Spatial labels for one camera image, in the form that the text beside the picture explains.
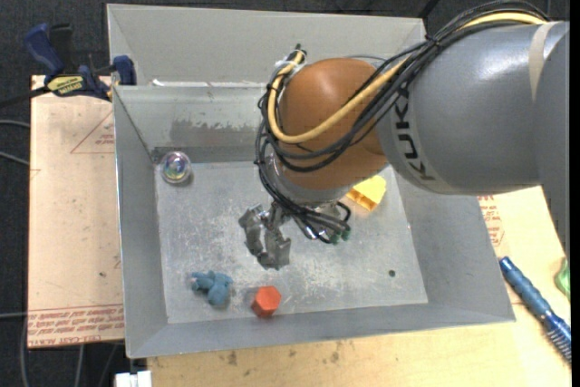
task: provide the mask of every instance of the yellow object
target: yellow object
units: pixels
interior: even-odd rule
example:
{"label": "yellow object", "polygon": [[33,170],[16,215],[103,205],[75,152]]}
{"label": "yellow object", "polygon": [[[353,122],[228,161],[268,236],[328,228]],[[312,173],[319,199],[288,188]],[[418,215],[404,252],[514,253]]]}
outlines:
{"label": "yellow object", "polygon": [[59,95],[65,95],[66,93],[82,89],[83,81],[84,79],[82,76],[64,74],[56,76],[52,81],[46,84],[46,87],[53,92],[58,92]]}
{"label": "yellow object", "polygon": [[387,181],[381,176],[373,176],[353,186],[346,194],[346,197],[355,201],[361,207],[373,211],[381,203],[386,191]]}

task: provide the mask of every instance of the cable bundle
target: cable bundle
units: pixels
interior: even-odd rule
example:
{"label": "cable bundle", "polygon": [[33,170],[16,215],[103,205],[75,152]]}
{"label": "cable bundle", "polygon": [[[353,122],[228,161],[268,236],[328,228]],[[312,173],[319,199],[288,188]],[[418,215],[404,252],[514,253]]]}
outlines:
{"label": "cable bundle", "polygon": [[[372,131],[398,98],[408,92],[409,84],[421,73],[421,70],[450,45],[484,29],[509,24],[542,24],[546,21],[549,21],[549,18],[543,12],[527,2],[518,0],[498,0],[470,9],[455,17],[433,36],[428,36],[425,41],[384,60],[343,107],[318,126],[303,134],[289,135],[281,129],[278,104],[295,69],[305,61],[306,53],[300,49],[300,45],[297,45],[296,49],[276,68],[266,86],[265,94],[258,103],[258,108],[262,113],[262,122],[256,137],[256,165],[262,184],[274,202],[279,204],[287,215],[293,217],[299,224],[302,222],[312,227],[314,223],[327,228],[332,233],[331,240],[324,239],[324,241],[336,242],[340,235],[348,235],[350,232],[346,223],[350,216],[348,208],[339,202],[338,205],[346,213],[343,218],[335,218],[322,214],[315,208],[297,205],[284,196],[266,173],[268,146],[277,159],[291,170],[313,172],[326,167]],[[372,96],[371,101],[360,112],[351,129],[338,140],[319,150],[308,150],[301,145],[332,128],[370,96]],[[283,146],[285,144],[295,146],[301,151],[299,153],[290,151]],[[296,164],[297,160],[304,162],[321,157],[323,157],[322,160],[313,161],[312,164],[306,164],[306,166],[303,163],[300,166]]]}

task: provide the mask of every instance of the gray robot arm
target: gray robot arm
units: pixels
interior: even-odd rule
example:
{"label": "gray robot arm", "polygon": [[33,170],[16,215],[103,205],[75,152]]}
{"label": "gray robot arm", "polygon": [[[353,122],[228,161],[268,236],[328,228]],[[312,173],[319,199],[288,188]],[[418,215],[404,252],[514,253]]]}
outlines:
{"label": "gray robot arm", "polygon": [[378,125],[407,180],[448,194],[541,185],[568,254],[569,23],[469,36],[439,55]]}

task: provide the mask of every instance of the yellow block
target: yellow block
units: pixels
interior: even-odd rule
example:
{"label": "yellow block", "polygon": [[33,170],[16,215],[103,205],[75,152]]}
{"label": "yellow block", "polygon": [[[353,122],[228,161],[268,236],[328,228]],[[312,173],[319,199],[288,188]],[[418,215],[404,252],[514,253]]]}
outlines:
{"label": "yellow block", "polygon": [[373,176],[363,182],[354,185],[348,191],[346,197],[355,201],[361,207],[373,211],[381,203],[384,193],[387,191],[387,181],[381,176]]}

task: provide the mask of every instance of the white plastic piece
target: white plastic piece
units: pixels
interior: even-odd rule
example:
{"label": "white plastic piece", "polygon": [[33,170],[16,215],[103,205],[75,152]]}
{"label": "white plastic piece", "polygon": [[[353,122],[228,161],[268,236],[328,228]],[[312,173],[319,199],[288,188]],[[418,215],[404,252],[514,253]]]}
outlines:
{"label": "white plastic piece", "polygon": [[139,371],[136,374],[121,372],[115,375],[114,387],[152,387],[151,371]]}

